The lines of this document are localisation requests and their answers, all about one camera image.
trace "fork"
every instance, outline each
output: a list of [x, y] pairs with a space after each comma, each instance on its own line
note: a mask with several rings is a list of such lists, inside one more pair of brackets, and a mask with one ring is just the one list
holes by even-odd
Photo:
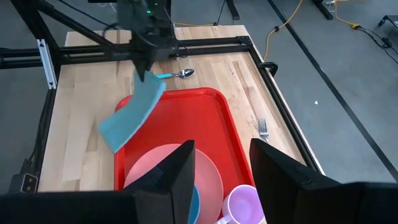
[[260, 137], [268, 141], [269, 134], [267, 130], [266, 120], [264, 118], [259, 119], [259, 134]]

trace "plastic cup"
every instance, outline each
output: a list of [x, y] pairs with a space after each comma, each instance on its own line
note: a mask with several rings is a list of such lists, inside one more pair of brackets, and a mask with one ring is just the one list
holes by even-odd
[[216, 224], [258, 224], [264, 221], [261, 202], [256, 188], [239, 185], [224, 199], [224, 217]]

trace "red tray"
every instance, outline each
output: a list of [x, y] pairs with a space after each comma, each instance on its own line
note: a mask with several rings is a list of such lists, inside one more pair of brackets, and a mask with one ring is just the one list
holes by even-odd
[[[131, 99], [127, 96], [116, 110]], [[123, 189], [132, 165], [151, 149], [195, 140], [217, 166], [224, 197], [241, 184], [254, 186], [225, 97], [212, 88], [165, 91], [138, 132], [115, 154], [114, 188]]]

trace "blue towel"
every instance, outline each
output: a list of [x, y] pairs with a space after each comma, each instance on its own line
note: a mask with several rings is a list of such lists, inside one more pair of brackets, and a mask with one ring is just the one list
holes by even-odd
[[98, 126], [105, 143], [114, 153], [144, 124], [165, 89], [166, 84], [152, 72], [145, 72], [144, 82], [134, 72], [134, 94], [130, 102]]

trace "aluminum frame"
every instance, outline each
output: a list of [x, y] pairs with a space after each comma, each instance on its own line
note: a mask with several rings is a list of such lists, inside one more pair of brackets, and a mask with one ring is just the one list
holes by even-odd
[[49, 90], [54, 90], [57, 88], [57, 79], [55, 78], [54, 65], [51, 61], [50, 51], [45, 40], [36, 40], [37, 46], [39, 47], [40, 58], [42, 59], [45, 77], [47, 79], [47, 84]]
[[[115, 62], [122, 60], [132, 60], [133, 58], [141, 57], [141, 53], [134, 50], [131, 44], [114, 44], [112, 42], [109, 42], [104, 37], [98, 35], [92, 30], [89, 30], [83, 25], [77, 23], [72, 18], [57, 11], [52, 5], [45, 2], [44, 0], [11, 0], [11, 2], [23, 18], [35, 38], [43, 39], [46, 41], [49, 47], [52, 62], [54, 64], [54, 73], [56, 80], [59, 79], [61, 65]], [[45, 22], [41, 18], [39, 11], [42, 11], [44, 14], [61, 22], [62, 24], [65, 24], [66, 26], [81, 33], [87, 38], [94, 40], [95, 42], [99, 43], [99, 45], [59, 47], [53, 39], [51, 33], [49, 32], [47, 26], [45, 25]], [[290, 131], [293, 140], [296, 143], [306, 165], [317, 172], [321, 172], [321, 169], [317, 166], [315, 159], [313, 158], [303, 136], [300, 133], [299, 127], [297, 127], [297, 125], [295, 124], [295, 121], [291, 116], [289, 110], [287, 109], [282, 97], [279, 95], [278, 89], [274, 85], [274, 82], [270, 77], [269, 72], [266, 70], [266, 68], [264, 68], [264, 63], [257, 53], [256, 48], [251, 42], [249, 36], [179, 40], [178, 48], [175, 49], [172, 54], [170, 54], [170, 58], [206, 54], [226, 54], [233, 52], [248, 52], [250, 54], [252, 61], [256, 65], [257, 70], [261, 75], [261, 78], [266, 84], [266, 87], [268, 88], [271, 97], [276, 104], [276, 107], [281, 113], [282, 118], [285, 121], [288, 130]], [[42, 62], [38, 49], [0, 50], [0, 69], [41, 66]], [[34, 159], [30, 162], [29, 159], [25, 160], [25, 163], [21, 169], [21, 173], [30, 173], [38, 178], [40, 177], [56, 92], [57, 90], [54, 89], [48, 90], [47, 92], [42, 114], [40, 116], [39, 127], [37, 130], [36, 144], [32, 156], [30, 157], [30, 159]]]

